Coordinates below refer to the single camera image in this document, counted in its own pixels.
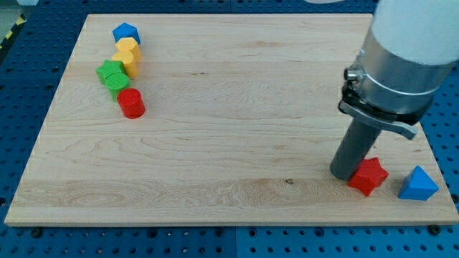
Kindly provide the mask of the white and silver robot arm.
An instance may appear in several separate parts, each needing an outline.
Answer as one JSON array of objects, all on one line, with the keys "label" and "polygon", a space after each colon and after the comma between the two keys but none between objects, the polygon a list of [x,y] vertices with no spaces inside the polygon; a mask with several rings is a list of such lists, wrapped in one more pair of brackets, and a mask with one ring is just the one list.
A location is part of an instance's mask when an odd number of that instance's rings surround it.
[{"label": "white and silver robot arm", "polygon": [[458,63],[458,0],[381,0],[339,104],[347,136],[383,130],[413,139],[415,124]]}]

